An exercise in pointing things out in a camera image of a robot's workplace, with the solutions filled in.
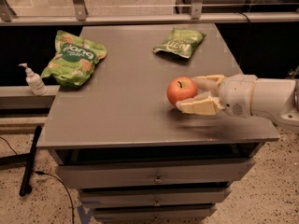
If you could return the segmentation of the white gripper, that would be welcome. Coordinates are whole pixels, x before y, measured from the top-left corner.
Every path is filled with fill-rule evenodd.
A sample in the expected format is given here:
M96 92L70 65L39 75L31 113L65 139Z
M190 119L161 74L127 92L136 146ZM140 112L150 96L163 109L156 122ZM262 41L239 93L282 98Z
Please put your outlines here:
M250 103L257 79L254 75L193 77L192 81L202 93L177 101L176 108L182 113L205 116L216 115L224 109L231 117L248 118L251 116Z

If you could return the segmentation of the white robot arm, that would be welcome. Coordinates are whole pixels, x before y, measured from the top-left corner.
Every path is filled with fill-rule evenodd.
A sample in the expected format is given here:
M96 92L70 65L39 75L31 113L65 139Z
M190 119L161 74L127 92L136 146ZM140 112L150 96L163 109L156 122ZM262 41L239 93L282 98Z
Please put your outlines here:
M260 117L299 133L298 81L254 75L213 75L192 79L199 93L176 102L182 113L230 117Z

